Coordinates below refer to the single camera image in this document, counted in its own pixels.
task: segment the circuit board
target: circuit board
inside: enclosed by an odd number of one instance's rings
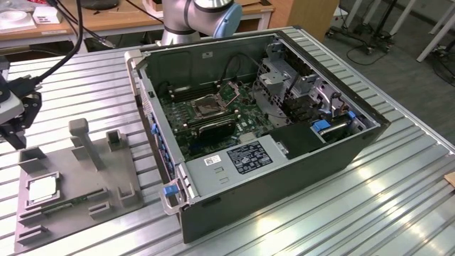
[[[274,129],[273,123],[249,92],[250,88],[242,83],[238,83],[238,92],[231,86],[222,86],[217,96],[227,105],[223,108],[226,115],[211,119],[207,123],[235,119],[235,131],[233,135],[210,141],[198,141],[188,128],[188,124],[201,118],[201,113],[198,113],[194,104],[195,100],[175,103],[170,97],[160,99],[167,120],[187,161],[239,145],[243,143],[242,135],[250,134],[255,138],[255,136],[261,137],[262,134]]]

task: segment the gray carpet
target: gray carpet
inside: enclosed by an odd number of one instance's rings
[[[351,8],[355,0],[342,0],[342,6]],[[362,16],[370,1],[365,0],[358,15]],[[387,3],[382,2],[373,19],[375,27]],[[402,11],[395,8],[386,24],[385,30],[390,31]],[[370,81],[414,113],[446,139],[455,144],[455,87],[451,87],[434,73],[433,61],[429,57],[423,63],[417,58],[430,43],[433,35],[429,34],[433,25],[418,18],[409,16],[402,29],[395,36],[397,45],[389,55],[371,66],[362,66],[350,61],[346,52],[361,43],[342,35],[327,38],[325,45],[341,56],[343,60],[370,79]],[[454,36],[447,35],[442,41],[446,45]],[[383,52],[366,55],[354,50],[351,58],[361,63],[369,63],[381,57]]]

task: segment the metal slotted surface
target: metal slotted surface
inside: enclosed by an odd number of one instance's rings
[[[30,255],[453,255],[455,196],[443,175],[454,147],[357,71],[295,28],[285,32],[393,122],[350,166],[192,244],[164,214],[159,173],[123,64],[126,49],[80,55],[43,84],[27,131],[46,152],[71,146],[67,123],[84,117],[91,138],[128,134],[147,206]],[[40,74],[59,58],[12,64],[10,79]],[[18,152],[0,143],[0,255],[14,254]]]

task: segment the cpu socket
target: cpu socket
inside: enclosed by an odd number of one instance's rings
[[[206,119],[226,113],[226,104],[221,97],[215,94],[210,94],[192,100],[191,106],[196,113],[196,119]]]

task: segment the white sticker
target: white sticker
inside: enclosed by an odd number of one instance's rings
[[[54,34],[64,34],[67,33],[66,30],[55,30],[55,31],[44,31],[42,32],[43,35],[54,35]]]
[[[205,159],[205,162],[206,162],[206,165],[207,165],[207,166],[210,166],[210,165],[213,165],[213,164],[217,164],[217,163],[221,162],[221,161],[222,161],[222,159],[221,159],[221,156],[219,156],[219,155],[213,156],[213,157]]]
[[[214,57],[214,52],[205,52],[205,53],[202,54],[202,58],[203,58],[203,59],[207,59],[207,58],[211,58],[211,57]]]

